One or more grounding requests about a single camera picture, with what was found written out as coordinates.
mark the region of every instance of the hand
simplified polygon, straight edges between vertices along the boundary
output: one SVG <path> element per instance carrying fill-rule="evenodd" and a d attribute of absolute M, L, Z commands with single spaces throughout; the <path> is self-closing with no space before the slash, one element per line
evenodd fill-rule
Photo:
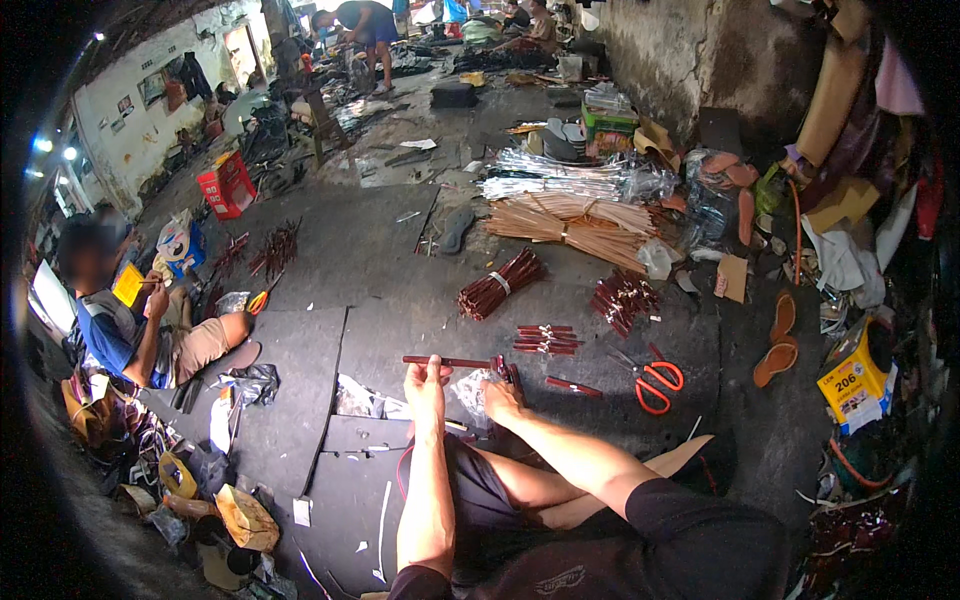
<path fill-rule="evenodd" d="M 522 406 L 514 386 L 506 381 L 497 381 L 496 383 L 481 381 L 480 389 L 484 393 L 484 411 L 495 422 L 506 426 L 505 420 L 520 414 Z"/>
<path fill-rule="evenodd" d="M 450 380 L 453 369 L 440 366 L 440 356 L 434 354 L 426 366 L 411 364 L 403 382 L 403 392 L 414 414 L 417 427 L 439 426 L 444 428 L 444 385 Z"/>
<path fill-rule="evenodd" d="M 147 300 L 147 310 L 144 311 L 144 314 L 147 319 L 150 319 L 151 315 L 162 317 L 163 314 L 167 312 L 167 307 L 169 306 L 170 295 L 167 294 L 167 288 L 160 283 L 154 288 L 153 293 L 151 293 L 150 298 Z"/>

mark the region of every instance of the sandal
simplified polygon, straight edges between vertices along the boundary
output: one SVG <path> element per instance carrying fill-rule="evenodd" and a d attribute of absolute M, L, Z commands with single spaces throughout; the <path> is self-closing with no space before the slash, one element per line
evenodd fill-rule
<path fill-rule="evenodd" d="M 758 388 L 764 388 L 770 383 L 770 380 L 779 372 L 784 372 L 793 367 L 797 362 L 797 340 L 785 335 L 770 348 L 763 360 L 756 364 L 754 368 L 754 383 Z"/>

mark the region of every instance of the brown sandal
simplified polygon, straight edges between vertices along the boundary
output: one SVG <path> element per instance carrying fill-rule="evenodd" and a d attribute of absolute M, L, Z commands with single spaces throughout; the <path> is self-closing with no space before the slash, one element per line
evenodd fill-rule
<path fill-rule="evenodd" d="M 774 343 L 763 360 L 754 368 L 754 383 L 758 388 L 764 388 L 779 372 L 784 372 L 797 362 L 797 340 L 785 335 Z"/>
<path fill-rule="evenodd" d="M 775 344 L 778 339 L 790 333 L 793 324 L 797 321 L 797 303 L 786 290 L 777 294 L 777 312 L 774 314 L 774 326 L 770 329 L 770 342 Z"/>

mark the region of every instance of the orange-handled scissors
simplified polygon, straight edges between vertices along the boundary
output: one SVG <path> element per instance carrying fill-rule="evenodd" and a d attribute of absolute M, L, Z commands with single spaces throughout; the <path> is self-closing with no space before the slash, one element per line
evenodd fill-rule
<path fill-rule="evenodd" d="M 267 305 L 267 298 L 274 290 L 274 286 L 278 281 L 280 281 L 280 278 L 283 277 L 284 273 L 286 273 L 286 269 L 280 271 L 280 275 L 276 276 L 276 279 L 274 279 L 274 282 L 270 284 L 270 287 L 253 297 L 253 300 L 250 300 L 250 304 L 247 305 L 247 312 L 252 315 L 260 314 L 260 311 L 263 310 L 263 308 Z"/>

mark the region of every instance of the wall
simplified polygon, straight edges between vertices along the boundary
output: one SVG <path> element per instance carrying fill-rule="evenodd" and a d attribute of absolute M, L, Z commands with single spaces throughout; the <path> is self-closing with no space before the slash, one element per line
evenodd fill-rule
<path fill-rule="evenodd" d="M 270 41 L 259 10 L 259 1 L 242 0 L 195 14 L 144 40 L 74 92 L 78 124 L 93 156 L 97 176 L 128 216 L 142 210 L 137 196 L 140 186 L 160 172 L 167 151 L 177 142 L 177 131 L 198 127 L 204 117 L 200 96 L 173 113 L 167 109 L 165 99 L 147 108 L 137 84 L 173 58 L 194 52 L 210 87 L 226 82 L 238 88 L 240 83 L 230 66 L 224 34 L 250 24 L 256 51 L 269 69 L 273 63 Z M 153 64 L 144 69 L 142 65 L 147 60 Z M 133 112 L 121 117 L 117 103 L 127 95 L 132 100 Z M 124 127 L 114 132 L 110 124 L 118 118 L 124 120 Z"/>
<path fill-rule="evenodd" d="M 769 0 L 593 3 L 593 36 L 637 108 L 685 143 L 700 106 L 736 108 L 747 148 L 792 142 L 816 86 L 825 34 Z"/>

